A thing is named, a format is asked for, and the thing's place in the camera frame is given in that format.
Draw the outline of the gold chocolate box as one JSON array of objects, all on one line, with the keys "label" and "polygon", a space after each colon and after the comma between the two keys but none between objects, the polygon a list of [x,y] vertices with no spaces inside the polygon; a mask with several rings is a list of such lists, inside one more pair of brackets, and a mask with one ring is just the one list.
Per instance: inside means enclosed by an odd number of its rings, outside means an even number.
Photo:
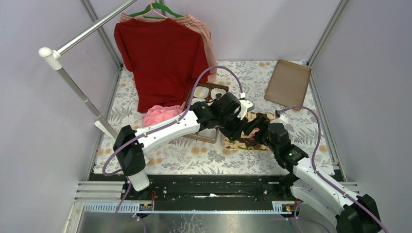
[{"label": "gold chocolate box", "polygon": [[[196,102],[207,102],[208,105],[212,103],[213,100],[217,100],[223,94],[227,93],[229,87],[226,85],[215,84],[215,83],[200,83],[194,89],[193,99],[189,101],[189,96],[186,100],[184,110],[188,105],[193,105]],[[215,144],[218,138],[217,129],[205,129],[199,133],[191,133],[184,135],[185,138],[194,139],[197,141],[202,141],[206,143]]]}]

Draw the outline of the floral chocolate tray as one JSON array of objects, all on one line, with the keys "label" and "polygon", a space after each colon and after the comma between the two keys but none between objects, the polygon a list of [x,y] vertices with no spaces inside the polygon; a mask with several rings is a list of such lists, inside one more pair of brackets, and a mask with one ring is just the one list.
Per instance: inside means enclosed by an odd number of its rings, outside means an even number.
[{"label": "floral chocolate tray", "polygon": [[[257,113],[257,112],[249,112],[246,115],[246,119],[248,122],[254,120],[258,115],[263,115],[267,120],[274,120],[276,119],[275,113]],[[270,149],[262,144],[259,144],[255,139],[255,134],[259,131],[258,128],[255,128],[251,131],[250,134],[246,135],[244,132],[241,133],[240,140],[233,141],[229,140],[226,136],[222,136],[222,143],[223,147],[228,150],[256,150],[256,151],[270,151]]]}]

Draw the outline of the pink cloth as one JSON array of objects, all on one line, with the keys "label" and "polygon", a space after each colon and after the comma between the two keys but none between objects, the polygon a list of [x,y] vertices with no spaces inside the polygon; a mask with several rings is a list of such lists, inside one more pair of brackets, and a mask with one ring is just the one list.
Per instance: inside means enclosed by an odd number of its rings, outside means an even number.
[{"label": "pink cloth", "polygon": [[147,113],[142,117],[142,126],[146,128],[171,119],[183,112],[184,105],[185,102],[181,105],[169,107],[155,105],[148,109]]}]

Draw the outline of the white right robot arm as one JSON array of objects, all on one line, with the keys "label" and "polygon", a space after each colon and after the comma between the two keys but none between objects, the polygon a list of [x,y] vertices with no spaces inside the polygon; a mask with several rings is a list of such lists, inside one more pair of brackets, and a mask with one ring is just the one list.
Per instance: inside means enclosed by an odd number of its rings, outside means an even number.
[{"label": "white right robot arm", "polygon": [[248,122],[244,134],[273,153],[279,165],[289,171],[279,186],[285,200],[293,197],[310,205],[327,218],[338,233],[378,233],[384,229],[375,200],[344,187],[323,171],[316,169],[311,158],[294,145],[285,129],[286,116],[269,121],[259,114]]}]

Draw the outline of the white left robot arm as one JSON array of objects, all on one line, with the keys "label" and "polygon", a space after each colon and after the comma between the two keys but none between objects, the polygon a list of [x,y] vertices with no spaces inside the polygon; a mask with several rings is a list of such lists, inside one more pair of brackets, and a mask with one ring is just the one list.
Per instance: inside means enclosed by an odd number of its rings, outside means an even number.
[{"label": "white left robot arm", "polygon": [[183,113],[155,126],[139,131],[130,126],[123,127],[113,150],[123,174],[132,186],[132,193],[140,200],[150,195],[145,155],[151,150],[178,137],[205,129],[217,128],[227,138],[238,140],[248,121],[245,117],[253,109],[251,101],[226,93],[212,103],[195,102]]}]

